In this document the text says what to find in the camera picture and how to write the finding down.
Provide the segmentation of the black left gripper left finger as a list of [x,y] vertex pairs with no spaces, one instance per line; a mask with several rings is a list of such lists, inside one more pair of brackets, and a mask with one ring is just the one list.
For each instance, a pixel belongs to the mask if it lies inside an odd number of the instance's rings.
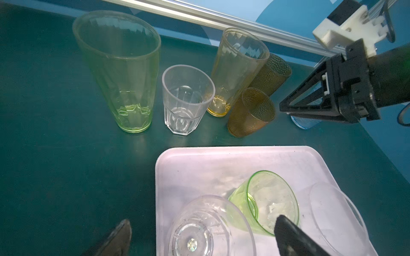
[[131,223],[123,219],[82,256],[128,256],[132,238]]

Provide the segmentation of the short brown textured cup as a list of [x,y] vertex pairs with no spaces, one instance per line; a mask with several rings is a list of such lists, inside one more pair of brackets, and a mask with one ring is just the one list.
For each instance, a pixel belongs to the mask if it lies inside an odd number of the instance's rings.
[[237,138],[248,136],[265,127],[275,118],[273,101],[263,91],[249,87],[235,103],[227,129]]

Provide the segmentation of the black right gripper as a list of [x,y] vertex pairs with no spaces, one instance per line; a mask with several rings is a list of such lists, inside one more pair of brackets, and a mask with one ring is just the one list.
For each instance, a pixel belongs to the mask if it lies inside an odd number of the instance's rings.
[[358,123],[378,120],[380,108],[409,100],[410,45],[367,57],[360,39],[347,47],[345,56],[320,64],[279,109],[295,117]]

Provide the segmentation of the short green glass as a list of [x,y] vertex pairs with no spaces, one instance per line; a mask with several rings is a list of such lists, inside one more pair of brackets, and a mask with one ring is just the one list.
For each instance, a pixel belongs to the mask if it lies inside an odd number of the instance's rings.
[[280,215],[296,225],[300,222],[295,193],[281,176],[268,170],[255,172],[228,200],[242,212],[255,234],[275,236],[275,223]]

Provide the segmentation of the dark brown textured tall cup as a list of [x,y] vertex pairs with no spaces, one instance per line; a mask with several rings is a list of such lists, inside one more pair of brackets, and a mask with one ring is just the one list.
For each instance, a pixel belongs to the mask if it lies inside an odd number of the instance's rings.
[[249,87],[259,89],[270,97],[291,75],[292,70],[289,64],[279,56],[271,53]]

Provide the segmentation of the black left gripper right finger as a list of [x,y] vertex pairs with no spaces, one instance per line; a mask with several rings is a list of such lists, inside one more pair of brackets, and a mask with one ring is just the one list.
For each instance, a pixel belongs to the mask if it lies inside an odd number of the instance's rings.
[[285,215],[277,218],[274,235],[281,256],[330,256]]

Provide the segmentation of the tall green tumbler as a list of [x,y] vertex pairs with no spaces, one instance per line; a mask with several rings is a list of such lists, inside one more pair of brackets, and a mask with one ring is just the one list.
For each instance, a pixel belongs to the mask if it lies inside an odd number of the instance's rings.
[[75,19],[73,34],[117,125],[140,133],[152,122],[161,37],[144,20],[116,11]]

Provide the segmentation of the clear faceted glass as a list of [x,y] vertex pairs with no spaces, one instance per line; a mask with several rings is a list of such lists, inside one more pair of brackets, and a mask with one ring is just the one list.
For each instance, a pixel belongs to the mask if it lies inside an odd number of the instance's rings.
[[365,222],[352,200],[339,188],[316,183],[309,193],[316,235],[331,256],[368,256],[370,241]]
[[164,256],[255,256],[253,231],[233,203],[215,195],[198,197],[173,219]]
[[215,96],[215,85],[202,70],[174,65],[162,74],[164,123],[178,135],[188,135],[199,125]]

